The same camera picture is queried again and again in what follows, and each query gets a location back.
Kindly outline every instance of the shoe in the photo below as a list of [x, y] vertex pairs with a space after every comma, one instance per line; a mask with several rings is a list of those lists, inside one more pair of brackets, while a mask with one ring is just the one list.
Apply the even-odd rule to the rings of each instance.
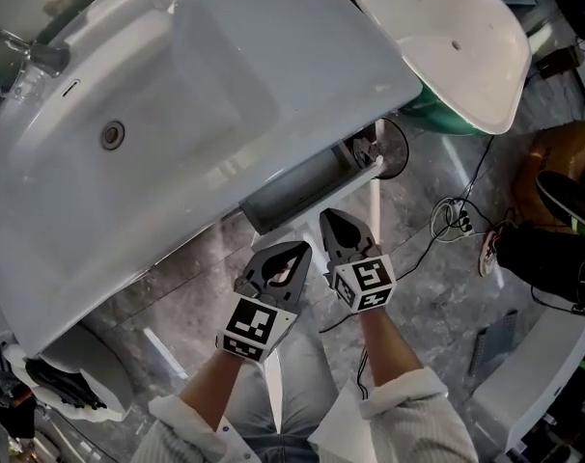
[[479, 274], [482, 278], [489, 276], [496, 265], [496, 242], [500, 239], [504, 227], [505, 225], [500, 225], [486, 233], [479, 255]]

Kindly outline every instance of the sink bowl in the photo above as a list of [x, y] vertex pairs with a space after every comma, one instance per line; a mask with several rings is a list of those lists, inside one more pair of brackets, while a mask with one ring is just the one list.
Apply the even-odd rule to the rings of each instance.
[[27, 68], [0, 108], [0, 305], [28, 355], [421, 90], [347, 0], [97, 0], [61, 42], [64, 73]]

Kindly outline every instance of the person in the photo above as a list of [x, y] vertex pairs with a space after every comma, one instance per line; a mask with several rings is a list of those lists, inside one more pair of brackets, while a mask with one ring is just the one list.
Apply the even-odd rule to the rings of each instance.
[[486, 235], [480, 275], [488, 276], [496, 264], [534, 288], [585, 309], [585, 235], [535, 228], [532, 222], [506, 222]]
[[[424, 368], [385, 309], [358, 316], [375, 383], [369, 398], [361, 401], [361, 413], [371, 423], [376, 460], [477, 461], [466, 428], [447, 399], [447, 388]], [[132, 462], [319, 461], [308, 437], [338, 391], [310, 305], [302, 308], [277, 351], [283, 387], [281, 433], [276, 432], [260, 366], [217, 350], [179, 395], [151, 402], [157, 421]], [[222, 427], [223, 416], [229, 424]], [[341, 461], [320, 452], [323, 460]]]

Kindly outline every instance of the gray tile floor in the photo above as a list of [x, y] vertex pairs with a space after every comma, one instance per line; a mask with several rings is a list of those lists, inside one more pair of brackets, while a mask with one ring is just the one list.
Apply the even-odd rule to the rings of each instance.
[[[568, 78], [534, 79], [525, 91], [515, 125], [494, 141], [480, 170], [471, 200], [492, 221], [510, 205], [510, 185], [534, 133], [581, 118], [580, 101]], [[462, 192], [472, 177], [487, 139], [441, 136], [397, 119], [410, 143], [404, 173], [390, 181], [373, 180], [350, 194], [340, 208], [368, 220], [372, 193], [379, 195], [380, 242], [396, 274], [409, 269], [430, 241], [432, 207]], [[474, 219], [476, 231], [485, 229]], [[318, 222], [310, 234], [317, 237]], [[178, 390], [214, 350], [220, 305], [231, 283], [251, 257], [253, 229], [242, 214], [230, 216], [158, 264], [142, 280], [119, 292], [84, 323], [123, 359], [136, 392], [124, 422], [75, 422], [89, 439], [118, 461], [128, 461], [153, 419], [147, 403]], [[473, 428], [467, 399], [484, 376], [470, 377], [468, 364], [477, 332], [511, 309], [522, 311], [518, 338], [541, 311], [529, 288], [509, 271], [482, 279], [477, 273], [481, 237], [436, 243], [419, 268], [399, 282], [388, 311], [424, 363], [435, 369], [450, 397]], [[311, 270], [306, 293], [320, 324], [337, 321], [347, 310]], [[155, 335], [179, 365], [167, 363], [150, 338]], [[337, 384], [344, 385], [362, 348], [356, 318], [323, 335]]]

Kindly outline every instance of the white sink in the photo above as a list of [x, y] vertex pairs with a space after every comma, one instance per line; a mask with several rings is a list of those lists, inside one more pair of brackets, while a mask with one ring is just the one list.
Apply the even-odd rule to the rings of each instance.
[[0, 109], [0, 304], [29, 355], [420, 91], [347, 0], [174, 2], [97, 0], [56, 40], [63, 74], [28, 68]]

